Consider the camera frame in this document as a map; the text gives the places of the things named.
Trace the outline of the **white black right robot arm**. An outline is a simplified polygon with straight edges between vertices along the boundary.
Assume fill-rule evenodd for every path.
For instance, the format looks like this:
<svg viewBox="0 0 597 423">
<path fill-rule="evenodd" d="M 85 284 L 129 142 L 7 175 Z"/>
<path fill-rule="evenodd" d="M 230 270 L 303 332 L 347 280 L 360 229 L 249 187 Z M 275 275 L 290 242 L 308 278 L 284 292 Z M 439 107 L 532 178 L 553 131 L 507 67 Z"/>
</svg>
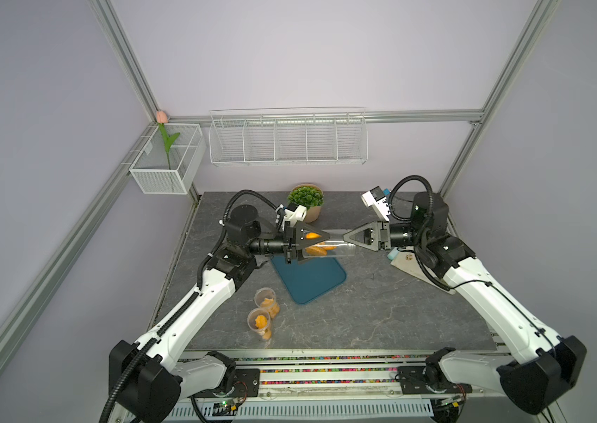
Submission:
<svg viewBox="0 0 597 423">
<path fill-rule="evenodd" d="M 375 187 L 361 199 L 378 218 L 347 232 L 344 239 L 371 251 L 410 249 L 430 283 L 461 295 L 509 350 L 505 357 L 452 347 L 434 352 L 423 371 L 430 391 L 472 385 L 499 392 L 536 415 L 576 386 L 585 345 L 541 322 L 496 281 L 467 243 L 448 232 L 449 207 L 427 179 L 407 176 L 391 191 Z"/>
</svg>

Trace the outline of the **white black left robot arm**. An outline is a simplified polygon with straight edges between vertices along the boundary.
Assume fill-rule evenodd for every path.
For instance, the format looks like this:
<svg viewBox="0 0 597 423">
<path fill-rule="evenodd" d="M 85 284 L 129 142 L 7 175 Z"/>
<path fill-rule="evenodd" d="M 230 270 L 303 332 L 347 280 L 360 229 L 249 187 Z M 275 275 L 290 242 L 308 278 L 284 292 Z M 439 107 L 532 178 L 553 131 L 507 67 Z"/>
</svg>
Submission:
<svg viewBox="0 0 597 423">
<path fill-rule="evenodd" d="M 253 190 L 233 195 L 219 224 L 215 246 L 196 271 L 196 282 L 177 305 L 135 342 L 120 341 L 109 354 L 108 398 L 100 421 L 115 405 L 136 421 L 162 422 L 183 397 L 234 390 L 235 362 L 211 351 L 178 369 L 185 348 L 214 312 L 258 269 L 256 258 L 283 257 L 291 263 L 305 249 L 327 241 L 329 232 L 303 221 L 299 206 L 277 206 Z"/>
</svg>

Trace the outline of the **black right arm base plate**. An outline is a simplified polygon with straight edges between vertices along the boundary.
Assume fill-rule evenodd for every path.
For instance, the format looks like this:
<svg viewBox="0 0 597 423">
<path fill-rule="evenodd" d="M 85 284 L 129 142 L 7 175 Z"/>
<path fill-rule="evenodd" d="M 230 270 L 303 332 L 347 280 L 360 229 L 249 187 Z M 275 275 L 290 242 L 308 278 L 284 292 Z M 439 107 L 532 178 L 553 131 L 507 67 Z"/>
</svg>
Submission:
<svg viewBox="0 0 597 423">
<path fill-rule="evenodd" d="M 473 392 L 471 385 L 449 382 L 438 370 L 424 365 L 399 366 L 394 380 L 400 384 L 404 395 L 464 395 Z"/>
</svg>

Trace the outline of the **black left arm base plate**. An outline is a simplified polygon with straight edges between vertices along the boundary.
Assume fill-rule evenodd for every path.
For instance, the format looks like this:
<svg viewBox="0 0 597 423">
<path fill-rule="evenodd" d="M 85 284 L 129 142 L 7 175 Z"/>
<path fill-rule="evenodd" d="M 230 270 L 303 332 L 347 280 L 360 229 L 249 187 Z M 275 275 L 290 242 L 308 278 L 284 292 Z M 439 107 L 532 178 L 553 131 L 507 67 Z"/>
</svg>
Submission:
<svg viewBox="0 0 597 423">
<path fill-rule="evenodd" d="M 219 386 L 196 393 L 196 398 L 256 398 L 261 387 L 259 368 L 236 368 Z"/>
</svg>

